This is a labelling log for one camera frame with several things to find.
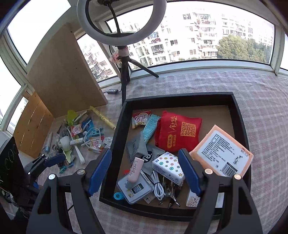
tripod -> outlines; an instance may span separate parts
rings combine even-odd
[[[118,51],[119,51],[119,59],[122,63],[121,66],[121,90],[122,90],[122,105],[124,104],[126,100],[126,86],[130,82],[130,74],[129,74],[129,67],[128,67],[128,62],[138,66],[140,69],[148,72],[149,74],[155,76],[158,78],[159,76],[152,72],[150,69],[147,67],[143,66],[141,63],[137,62],[134,59],[131,59],[129,57],[129,51],[127,46],[118,46]]]

white mug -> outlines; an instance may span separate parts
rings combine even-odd
[[[70,137],[65,136],[60,139],[58,145],[63,148],[63,151],[69,151],[72,149],[72,145],[70,145]]]

checkered tablecloth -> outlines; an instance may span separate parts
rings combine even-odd
[[[213,72],[132,80],[127,86],[127,98],[178,93],[233,92],[239,105],[252,161],[251,195],[260,215],[264,233],[275,225],[288,205],[288,80],[258,73]],[[109,103],[98,109],[114,123],[121,112],[121,95],[106,95]],[[57,118],[51,131],[57,131],[63,118]],[[104,126],[93,117],[96,126]],[[105,128],[106,136],[113,131]],[[93,154],[82,153],[86,161]],[[82,168],[77,160],[75,166],[64,175]],[[43,184],[50,173],[58,168],[47,168],[38,179]],[[98,201],[99,193],[91,198],[99,221],[108,233],[121,234],[182,234],[187,222],[171,222],[130,214]],[[70,212],[75,232],[81,233],[74,210]],[[213,233],[218,221],[213,221],[209,233]]]

black tray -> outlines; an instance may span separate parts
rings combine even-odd
[[[249,150],[244,122],[232,92],[187,93],[126,99],[114,133],[111,150],[112,162],[103,180],[99,201],[112,207],[149,218],[189,222],[195,209],[167,209],[142,204],[128,204],[125,200],[113,198],[118,173],[125,150],[126,139],[131,125],[132,111],[140,109],[226,105],[229,108],[235,139]],[[243,177],[248,189],[251,188],[251,166]],[[222,208],[216,208],[213,219],[219,219]]]

blue gripper pad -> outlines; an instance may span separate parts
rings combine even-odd
[[[56,165],[56,164],[58,164],[60,162],[65,161],[65,159],[66,159],[65,154],[64,153],[60,153],[60,154],[57,154],[57,155],[55,155],[55,156],[53,156],[51,158],[46,159],[45,162],[44,162],[44,166],[45,167],[52,167],[52,166],[54,166],[54,165]]]
[[[107,150],[102,156],[100,162],[96,166],[95,170],[92,173],[92,176],[89,181],[89,188],[87,192],[92,196],[95,192],[98,192],[98,189],[107,173],[107,170],[110,166],[112,160],[111,150]]]
[[[185,179],[190,187],[190,190],[196,193],[197,196],[201,194],[201,188],[199,185],[199,177],[194,170],[190,160],[193,160],[191,156],[188,154],[186,155],[185,152],[181,149],[178,152],[178,161],[180,167],[185,175]]]

